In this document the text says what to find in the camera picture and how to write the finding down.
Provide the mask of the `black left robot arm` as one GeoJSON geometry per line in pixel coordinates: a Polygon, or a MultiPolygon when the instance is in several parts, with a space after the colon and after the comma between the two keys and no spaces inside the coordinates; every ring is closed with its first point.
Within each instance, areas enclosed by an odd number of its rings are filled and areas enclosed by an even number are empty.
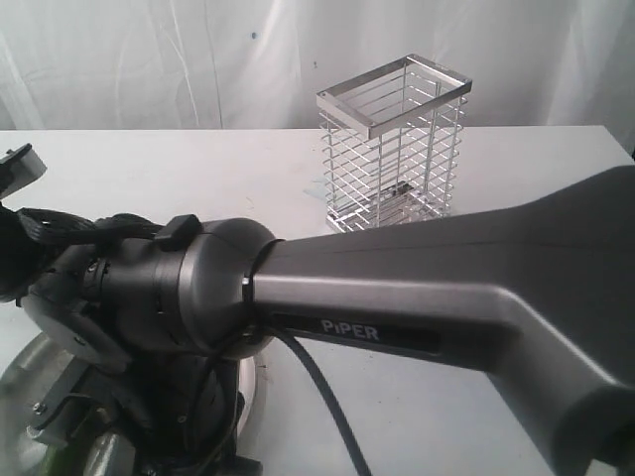
{"type": "Polygon", "coordinates": [[[1,206],[1,301],[14,300],[38,264],[39,249],[26,234],[18,214],[1,206]]]}

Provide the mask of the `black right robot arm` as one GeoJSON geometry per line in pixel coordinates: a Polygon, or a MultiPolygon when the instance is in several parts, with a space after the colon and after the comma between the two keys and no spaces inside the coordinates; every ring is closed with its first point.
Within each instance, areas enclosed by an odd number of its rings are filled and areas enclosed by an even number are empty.
{"type": "Polygon", "coordinates": [[[486,373],[551,469],[634,471],[634,171],[507,209],[285,241],[245,218],[1,213],[1,298],[70,362],[29,430],[53,474],[124,441],[117,475],[258,475],[237,455],[238,362],[305,365],[357,472],[352,429],[303,339],[486,373]]]}

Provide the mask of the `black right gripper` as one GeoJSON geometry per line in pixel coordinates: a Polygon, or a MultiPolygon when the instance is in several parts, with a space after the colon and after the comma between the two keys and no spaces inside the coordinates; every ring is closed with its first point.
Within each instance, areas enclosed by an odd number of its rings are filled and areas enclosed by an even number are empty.
{"type": "Polygon", "coordinates": [[[179,457],[151,458],[122,435],[98,438],[100,475],[261,475],[261,462],[237,454],[241,421],[248,415],[239,390],[218,390],[206,410],[186,421],[188,452],[179,457]]]}

